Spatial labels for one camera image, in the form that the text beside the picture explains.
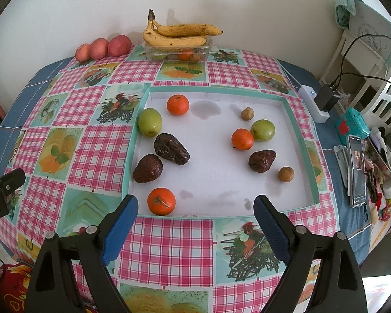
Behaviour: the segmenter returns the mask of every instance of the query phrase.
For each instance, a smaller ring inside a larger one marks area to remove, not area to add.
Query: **teal box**
[[[339,134],[340,142],[346,146],[348,135],[355,135],[362,140],[369,136],[369,128],[364,118],[354,108],[349,108],[346,113],[336,123],[336,130]]]

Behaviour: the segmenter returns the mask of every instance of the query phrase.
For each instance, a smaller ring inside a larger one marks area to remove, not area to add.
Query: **printed tablecloth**
[[[147,61],[142,46],[134,46],[122,57],[73,59],[27,117],[6,168],[22,168],[26,183],[0,219],[0,239],[15,258],[33,264],[47,231],[78,234],[117,207],[137,96],[161,85],[249,88],[284,96],[306,141],[320,200],[287,215],[316,234],[332,236],[339,229],[312,120],[276,60],[213,47],[207,62]],[[138,216],[119,258],[108,266],[132,311],[157,306],[159,312],[214,313],[260,311],[284,269],[253,215]],[[80,293],[92,301],[78,262],[74,270]],[[318,265],[310,270],[301,300],[311,294],[317,270]]]

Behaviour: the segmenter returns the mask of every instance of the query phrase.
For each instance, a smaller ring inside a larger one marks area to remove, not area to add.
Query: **power strip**
[[[320,109],[317,107],[316,103],[314,102],[314,98],[316,97],[317,93],[314,91],[314,89],[310,86],[302,85],[298,90],[298,95],[304,101],[313,120],[318,123],[325,123],[329,118],[329,114],[328,112],[320,111]]]

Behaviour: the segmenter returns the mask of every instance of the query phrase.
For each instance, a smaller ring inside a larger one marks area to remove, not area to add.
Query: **power adapter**
[[[320,89],[314,98],[314,102],[320,111],[328,112],[340,100],[340,94],[334,91],[327,83]]]

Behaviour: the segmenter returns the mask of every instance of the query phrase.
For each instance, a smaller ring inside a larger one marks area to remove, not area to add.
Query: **banana bunch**
[[[216,26],[205,24],[162,26],[155,21],[153,10],[149,9],[148,26],[143,31],[143,39],[154,47],[198,47],[205,45],[207,36],[222,33]]]

